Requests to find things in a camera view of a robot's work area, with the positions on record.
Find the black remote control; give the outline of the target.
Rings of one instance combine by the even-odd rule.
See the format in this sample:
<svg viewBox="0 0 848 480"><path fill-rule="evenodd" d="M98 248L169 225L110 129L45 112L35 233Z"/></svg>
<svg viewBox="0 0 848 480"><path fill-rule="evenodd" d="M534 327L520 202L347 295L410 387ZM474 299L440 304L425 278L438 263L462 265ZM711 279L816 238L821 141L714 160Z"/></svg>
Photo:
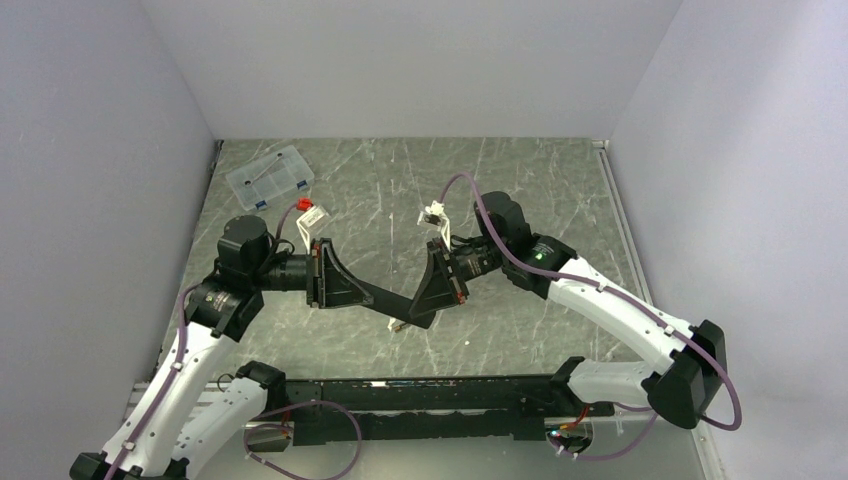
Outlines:
<svg viewBox="0 0 848 480"><path fill-rule="evenodd" d="M373 301L366 308L422 329L429 329L436 317L435 312L414 314L412 300L392 292L374 293Z"/></svg>

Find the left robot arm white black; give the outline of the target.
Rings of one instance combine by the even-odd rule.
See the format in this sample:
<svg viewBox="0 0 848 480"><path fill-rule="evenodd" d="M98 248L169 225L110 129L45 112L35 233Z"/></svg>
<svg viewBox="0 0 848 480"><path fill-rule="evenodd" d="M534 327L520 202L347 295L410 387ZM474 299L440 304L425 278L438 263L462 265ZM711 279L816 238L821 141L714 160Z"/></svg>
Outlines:
<svg viewBox="0 0 848 480"><path fill-rule="evenodd" d="M265 292L302 292L315 308L365 307L401 318L404 297L356 278L328 239L305 255L281 252L264 219L241 215L224 227L212 272L178 297L176 337L140 402L98 452L82 453L73 479L193 479L236 430L258 418L342 405L298 396L283 371L240 367L212 405L191 415L217 365L264 307Z"/></svg>

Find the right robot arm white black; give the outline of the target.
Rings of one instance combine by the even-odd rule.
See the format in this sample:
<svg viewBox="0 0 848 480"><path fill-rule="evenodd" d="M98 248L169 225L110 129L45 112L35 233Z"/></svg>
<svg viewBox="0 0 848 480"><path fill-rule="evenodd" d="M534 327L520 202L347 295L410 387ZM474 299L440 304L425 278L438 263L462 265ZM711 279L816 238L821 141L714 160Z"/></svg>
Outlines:
<svg viewBox="0 0 848 480"><path fill-rule="evenodd" d="M727 373L724 333L710 321L693 326L656 310L609 280L574 249L531 230L521 206L504 192L483 195L476 237L451 234L445 207L426 206L418 223L437 230L427 266L408 309L409 324L428 328L439 310L463 304L468 282L496 270L521 290L575 311L607 331L639 359L603 363L568 360L553 377L551 401L574 415L589 403L648 408L693 429Z"/></svg>

